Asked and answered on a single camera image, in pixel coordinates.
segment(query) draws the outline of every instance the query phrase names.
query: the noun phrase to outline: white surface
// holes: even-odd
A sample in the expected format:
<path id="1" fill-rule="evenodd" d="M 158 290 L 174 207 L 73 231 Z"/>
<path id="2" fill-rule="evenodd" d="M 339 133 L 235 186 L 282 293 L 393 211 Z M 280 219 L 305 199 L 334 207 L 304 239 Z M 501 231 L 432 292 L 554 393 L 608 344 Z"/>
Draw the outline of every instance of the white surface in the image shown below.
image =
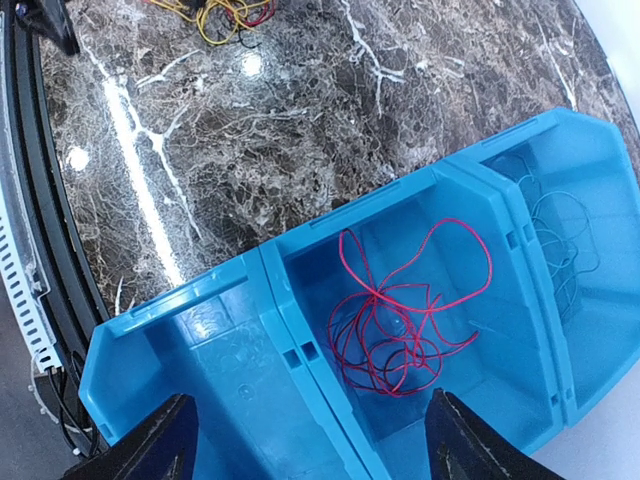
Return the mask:
<path id="1" fill-rule="evenodd" d="M 575 427 L 533 458 L 568 480 L 640 478 L 640 363 Z"/>
<path id="2" fill-rule="evenodd" d="M 576 3 L 600 41 L 636 125 L 640 125 L 640 2 Z M 640 479 L 639 399 L 640 364 L 582 422 L 533 457 L 568 480 Z"/>
<path id="3" fill-rule="evenodd" d="M 576 3 L 602 45 L 636 125 L 640 125 L 640 2 L 576 0 Z"/>

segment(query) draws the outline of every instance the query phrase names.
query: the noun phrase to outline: marble surface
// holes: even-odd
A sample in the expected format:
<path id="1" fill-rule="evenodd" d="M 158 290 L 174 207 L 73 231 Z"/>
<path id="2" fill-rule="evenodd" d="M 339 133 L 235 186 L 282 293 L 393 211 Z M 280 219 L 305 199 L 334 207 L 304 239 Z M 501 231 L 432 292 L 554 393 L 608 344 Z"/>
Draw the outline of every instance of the marble surface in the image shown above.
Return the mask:
<path id="1" fill-rule="evenodd" d="M 74 0 L 46 42 L 59 161 L 116 314 L 555 106 L 640 140 L 568 0 L 280 0 L 206 46 L 142 0 Z"/>

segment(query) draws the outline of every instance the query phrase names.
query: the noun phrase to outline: curved black track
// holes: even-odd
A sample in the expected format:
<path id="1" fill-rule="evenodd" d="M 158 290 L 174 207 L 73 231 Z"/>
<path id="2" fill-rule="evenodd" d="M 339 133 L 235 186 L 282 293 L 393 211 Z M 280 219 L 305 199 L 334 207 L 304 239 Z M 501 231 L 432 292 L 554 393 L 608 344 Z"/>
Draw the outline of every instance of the curved black track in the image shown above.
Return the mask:
<path id="1" fill-rule="evenodd" d="M 50 292 L 42 304 L 65 366 L 72 352 L 86 357 L 96 325 L 108 317 L 66 198 L 44 93 L 38 39 L 4 12 L 9 124 L 29 224 Z"/>

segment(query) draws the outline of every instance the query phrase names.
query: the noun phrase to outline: plastic tray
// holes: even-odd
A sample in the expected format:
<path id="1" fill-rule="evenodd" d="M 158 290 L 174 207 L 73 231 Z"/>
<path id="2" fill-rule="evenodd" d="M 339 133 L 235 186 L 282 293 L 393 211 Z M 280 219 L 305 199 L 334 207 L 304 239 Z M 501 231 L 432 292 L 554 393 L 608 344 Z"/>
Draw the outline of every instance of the plastic tray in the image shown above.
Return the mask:
<path id="1" fill-rule="evenodd" d="M 622 136 L 610 123 L 556 109 L 447 161 L 501 191 L 515 223 L 534 226 L 536 241 L 523 245 L 549 306 L 545 324 L 573 425 L 640 358 L 640 193 Z M 558 236 L 575 239 L 563 245 Z"/>
<path id="2" fill-rule="evenodd" d="M 440 314 L 452 338 L 480 334 L 447 359 L 434 387 L 457 394 L 515 446 L 531 451 L 563 427 L 559 382 L 526 258 L 500 192 L 436 164 L 260 247 L 303 361 L 374 478 L 429 477 L 424 414 L 432 390 L 395 399 L 344 385 L 326 327 L 335 305 L 361 288 L 340 263 L 338 235 L 345 228 L 356 233 L 380 281 L 446 217 L 467 222 L 482 236 L 495 272 L 484 294 Z M 482 284 L 486 263 L 469 235 L 445 227 L 433 242 L 412 267 L 410 281 L 430 283 L 445 300 Z"/>
<path id="3" fill-rule="evenodd" d="M 96 328 L 80 397 L 113 445 L 195 397 L 199 479 L 368 479 L 300 360 L 257 250 Z"/>

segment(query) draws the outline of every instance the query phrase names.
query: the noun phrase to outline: gray floor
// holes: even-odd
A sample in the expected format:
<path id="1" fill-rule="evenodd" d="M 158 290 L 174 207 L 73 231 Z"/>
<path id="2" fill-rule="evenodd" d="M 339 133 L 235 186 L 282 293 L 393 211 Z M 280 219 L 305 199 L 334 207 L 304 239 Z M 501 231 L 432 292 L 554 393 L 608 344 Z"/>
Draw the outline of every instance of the gray floor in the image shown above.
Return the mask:
<path id="1" fill-rule="evenodd" d="M 0 478 L 57 479 L 75 458 L 28 385 L 29 353 L 0 282 Z"/>

